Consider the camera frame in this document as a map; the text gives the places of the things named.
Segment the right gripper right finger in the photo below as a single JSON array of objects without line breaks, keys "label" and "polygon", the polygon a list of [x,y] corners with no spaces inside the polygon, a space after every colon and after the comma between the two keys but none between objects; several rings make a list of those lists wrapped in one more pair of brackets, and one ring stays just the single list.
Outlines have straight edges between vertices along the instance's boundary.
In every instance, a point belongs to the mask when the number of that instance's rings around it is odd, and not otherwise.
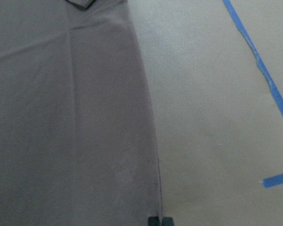
[{"label": "right gripper right finger", "polygon": [[163,217],[162,226],[174,226],[174,220],[172,217]]}]

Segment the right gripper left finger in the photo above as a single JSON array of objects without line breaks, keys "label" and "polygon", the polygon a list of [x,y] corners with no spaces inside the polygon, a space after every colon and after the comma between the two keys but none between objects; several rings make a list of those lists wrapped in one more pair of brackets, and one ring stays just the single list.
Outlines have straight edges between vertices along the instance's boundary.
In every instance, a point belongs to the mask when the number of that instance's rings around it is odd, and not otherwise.
[{"label": "right gripper left finger", "polygon": [[160,220],[158,216],[148,217],[148,226],[160,226]]}]

